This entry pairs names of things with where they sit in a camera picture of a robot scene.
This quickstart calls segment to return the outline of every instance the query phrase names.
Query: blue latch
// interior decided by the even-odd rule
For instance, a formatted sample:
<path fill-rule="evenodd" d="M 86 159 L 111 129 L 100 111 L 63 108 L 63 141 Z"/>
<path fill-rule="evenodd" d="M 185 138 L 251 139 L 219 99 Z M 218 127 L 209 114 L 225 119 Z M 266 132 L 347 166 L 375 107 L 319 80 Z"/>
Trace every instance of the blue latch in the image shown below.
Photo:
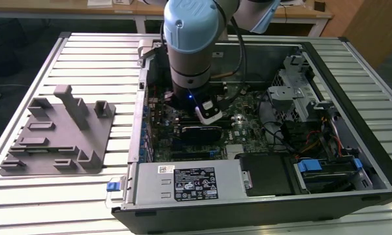
<path fill-rule="evenodd" d="M 362 164 L 359 158 L 355 158 L 355 165 L 357 165 L 357 167 L 358 167 L 358 170 L 361 170 L 361 169 L 363 168 L 363 164 Z"/>
<path fill-rule="evenodd" d="M 107 183 L 106 191 L 108 191 L 108 192 L 119 192 L 120 191 L 120 182 L 110 182 L 110 183 Z"/>
<path fill-rule="evenodd" d="M 322 164 L 317 159 L 302 160 L 301 163 L 298 163 L 298 167 L 301 172 L 323 170 Z"/>

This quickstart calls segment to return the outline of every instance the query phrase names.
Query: light blue robot arm cap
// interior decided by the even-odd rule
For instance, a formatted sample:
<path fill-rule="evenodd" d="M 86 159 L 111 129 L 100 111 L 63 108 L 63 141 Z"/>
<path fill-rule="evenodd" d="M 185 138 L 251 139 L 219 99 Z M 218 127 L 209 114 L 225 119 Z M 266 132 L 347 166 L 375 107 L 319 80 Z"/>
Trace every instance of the light blue robot arm cap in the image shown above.
<path fill-rule="evenodd" d="M 275 0 L 271 7 L 269 8 L 269 11 L 266 12 L 265 16 L 262 17 L 262 20 L 259 21 L 259 23 L 257 24 L 257 26 L 254 27 L 251 32 L 259 33 L 259 34 L 266 32 L 269 25 L 270 25 L 270 22 L 273 21 L 273 18 L 275 16 L 275 12 L 279 7 L 279 4 L 281 4 L 281 0 Z"/>
<path fill-rule="evenodd" d="M 197 53 L 217 39 L 219 11 L 214 0 L 170 0 L 165 8 L 165 34 L 170 46 Z"/>

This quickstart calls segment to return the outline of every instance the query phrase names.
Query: warning label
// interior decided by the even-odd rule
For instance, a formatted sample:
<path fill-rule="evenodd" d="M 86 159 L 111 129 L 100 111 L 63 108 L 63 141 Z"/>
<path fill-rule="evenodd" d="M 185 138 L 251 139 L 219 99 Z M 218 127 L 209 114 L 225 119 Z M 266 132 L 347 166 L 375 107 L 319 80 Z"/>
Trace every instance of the warning label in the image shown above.
<path fill-rule="evenodd" d="M 175 170 L 175 199 L 178 202 L 218 198 L 214 167 Z"/>

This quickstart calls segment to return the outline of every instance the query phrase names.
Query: red wire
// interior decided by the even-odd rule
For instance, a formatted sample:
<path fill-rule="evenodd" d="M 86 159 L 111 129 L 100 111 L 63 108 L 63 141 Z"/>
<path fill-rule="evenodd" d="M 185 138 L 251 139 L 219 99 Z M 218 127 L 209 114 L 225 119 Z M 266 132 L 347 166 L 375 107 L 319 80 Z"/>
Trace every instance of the red wire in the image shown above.
<path fill-rule="evenodd" d="M 310 142 L 310 136 L 311 136 L 311 134 L 314 134 L 314 133 L 319 133 L 321 131 L 311 131 L 310 133 L 309 133 L 309 135 L 307 135 L 307 143 L 306 144 L 309 144 L 309 142 Z"/>
<path fill-rule="evenodd" d="M 335 138 L 335 140 L 338 141 L 338 146 L 339 146 L 339 157 L 343 157 L 342 155 L 342 141 L 337 136 L 333 136 Z"/>

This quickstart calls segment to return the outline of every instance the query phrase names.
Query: circuit board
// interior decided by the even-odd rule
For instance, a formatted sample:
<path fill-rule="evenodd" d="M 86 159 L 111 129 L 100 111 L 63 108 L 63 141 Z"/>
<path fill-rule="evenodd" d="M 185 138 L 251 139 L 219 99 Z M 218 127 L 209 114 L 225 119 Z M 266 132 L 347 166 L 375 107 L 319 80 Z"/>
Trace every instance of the circuit board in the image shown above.
<path fill-rule="evenodd" d="M 230 144 L 242 144 L 245 152 L 267 152 L 269 143 L 262 129 L 258 114 L 259 92 L 242 95 L 223 112 L 225 119 L 233 122 L 231 128 L 222 129 L 222 137 L 210 144 L 182 144 L 177 133 L 181 126 L 175 124 L 178 118 L 197 118 L 165 104 L 163 95 L 150 99 L 151 126 L 154 135 L 155 162 L 177 161 L 178 153 L 210 153 L 210 160 L 229 159 L 226 148 Z"/>

